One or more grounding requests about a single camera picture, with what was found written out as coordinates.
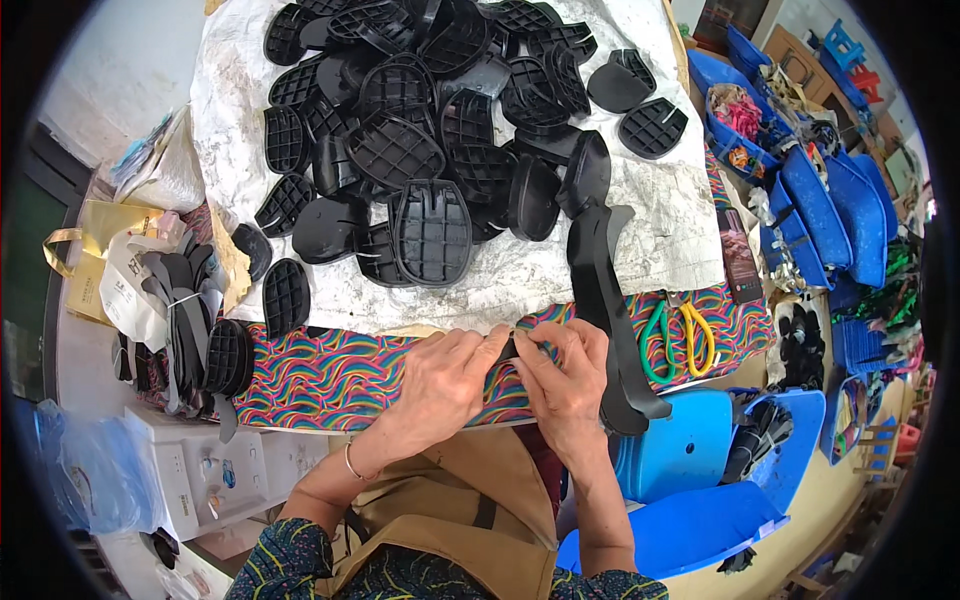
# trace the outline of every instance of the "silver bangle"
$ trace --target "silver bangle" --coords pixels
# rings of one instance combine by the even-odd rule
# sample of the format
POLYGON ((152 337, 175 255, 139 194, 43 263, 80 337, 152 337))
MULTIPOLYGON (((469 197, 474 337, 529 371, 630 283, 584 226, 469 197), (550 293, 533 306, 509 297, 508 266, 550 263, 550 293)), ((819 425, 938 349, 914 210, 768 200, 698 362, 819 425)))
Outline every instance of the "silver bangle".
POLYGON ((347 462, 347 468, 350 469, 350 472, 353 473, 353 476, 359 479, 360 481, 373 481, 376 479, 376 475, 373 477, 364 477, 353 468, 353 465, 350 464, 350 445, 353 444, 353 440, 347 440, 347 445, 344 446, 344 460, 347 462))

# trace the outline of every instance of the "wooden stool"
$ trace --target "wooden stool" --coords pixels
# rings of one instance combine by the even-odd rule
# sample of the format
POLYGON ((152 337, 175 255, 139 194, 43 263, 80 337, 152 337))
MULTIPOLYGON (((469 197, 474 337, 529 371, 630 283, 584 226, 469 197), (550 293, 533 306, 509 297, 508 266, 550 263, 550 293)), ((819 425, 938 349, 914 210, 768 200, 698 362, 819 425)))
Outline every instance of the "wooden stool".
POLYGON ((870 440, 860 439, 858 445, 865 447, 871 447, 872 451, 868 454, 865 454, 866 459, 864 460, 863 467, 854 467, 854 473, 866 473, 868 475, 880 475, 881 477, 887 473, 887 469, 894 462, 894 458, 897 456, 897 437, 900 433, 900 425, 871 425, 867 427, 867 431, 874 434, 870 440), (880 439, 880 434, 891 434, 889 438, 884 436, 883 439, 880 439), (886 453, 877 453, 877 448, 886 448, 886 453), (882 461, 882 468, 875 468, 874 462, 882 461))

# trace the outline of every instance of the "yellow-handled scissors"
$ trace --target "yellow-handled scissors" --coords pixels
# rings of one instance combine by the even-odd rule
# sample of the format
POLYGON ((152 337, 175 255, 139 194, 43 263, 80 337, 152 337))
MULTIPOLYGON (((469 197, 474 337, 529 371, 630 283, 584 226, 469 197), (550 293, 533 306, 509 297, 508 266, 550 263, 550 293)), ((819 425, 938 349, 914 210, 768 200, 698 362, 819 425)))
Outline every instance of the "yellow-handled scissors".
POLYGON ((710 370, 710 367, 713 366, 715 352, 713 330, 710 329, 710 326, 707 324, 707 320, 704 319, 704 316, 693 307, 693 304, 691 304, 689 301, 684 302, 680 300, 680 295, 676 292, 667 292, 666 300, 671 307, 679 308, 681 314, 684 315, 684 327, 686 331, 686 364, 690 368, 691 375, 694 377, 702 377, 707 374, 707 372, 710 370), (707 336, 707 360, 704 362, 704 367, 702 370, 697 369, 697 358, 694 355, 694 324, 699 325, 700 328, 704 330, 704 335, 707 336))

